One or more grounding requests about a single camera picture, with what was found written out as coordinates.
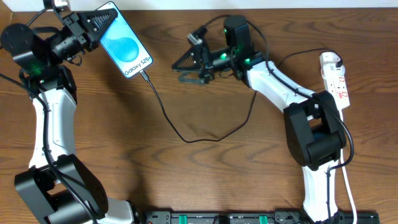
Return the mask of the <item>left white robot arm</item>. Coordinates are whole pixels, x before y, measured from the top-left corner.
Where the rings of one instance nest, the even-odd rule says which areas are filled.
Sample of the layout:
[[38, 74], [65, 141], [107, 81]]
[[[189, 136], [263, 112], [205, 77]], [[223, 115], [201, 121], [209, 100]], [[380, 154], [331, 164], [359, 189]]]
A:
[[16, 85], [36, 112], [34, 153], [14, 186], [40, 223], [134, 222], [131, 204], [109, 198], [76, 156], [76, 84], [67, 67], [98, 47], [117, 16], [115, 9], [73, 12], [61, 18], [61, 29], [15, 23], [1, 33], [2, 48], [21, 68]]

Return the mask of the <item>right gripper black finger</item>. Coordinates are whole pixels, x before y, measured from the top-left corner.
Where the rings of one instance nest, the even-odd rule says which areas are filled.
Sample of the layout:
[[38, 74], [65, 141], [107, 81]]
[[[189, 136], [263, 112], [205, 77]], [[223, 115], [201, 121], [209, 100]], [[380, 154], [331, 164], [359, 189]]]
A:
[[201, 70], [200, 60], [199, 49], [191, 47], [172, 65], [172, 69], [176, 71], [199, 71]]
[[202, 73], [183, 72], [179, 78], [180, 83], [191, 83], [197, 85], [209, 84], [209, 77], [203, 76]]

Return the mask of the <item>blue Samsung Galaxy smartphone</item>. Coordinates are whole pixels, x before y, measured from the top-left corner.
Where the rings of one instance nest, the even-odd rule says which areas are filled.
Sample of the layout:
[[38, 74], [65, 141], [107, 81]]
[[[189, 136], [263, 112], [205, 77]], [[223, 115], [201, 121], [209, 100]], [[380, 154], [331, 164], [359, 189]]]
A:
[[115, 9], [118, 16], [102, 36], [100, 43], [126, 78], [149, 67], [153, 58], [131, 29], [115, 3], [107, 2], [98, 10]]

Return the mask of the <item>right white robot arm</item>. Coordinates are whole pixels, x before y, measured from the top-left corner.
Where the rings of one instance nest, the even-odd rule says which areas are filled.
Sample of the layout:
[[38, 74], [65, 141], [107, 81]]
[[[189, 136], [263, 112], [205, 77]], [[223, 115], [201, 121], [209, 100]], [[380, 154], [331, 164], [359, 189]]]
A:
[[334, 97], [328, 91], [315, 93], [298, 85], [277, 68], [268, 52], [255, 50], [250, 30], [256, 26], [244, 16], [223, 15], [222, 19], [227, 46], [211, 51], [204, 24], [187, 35], [191, 47], [172, 69], [180, 72], [180, 82], [195, 84], [207, 84], [215, 72], [230, 70], [272, 102], [284, 115], [287, 146], [303, 170], [305, 218], [309, 223], [335, 222], [334, 175], [346, 136]]

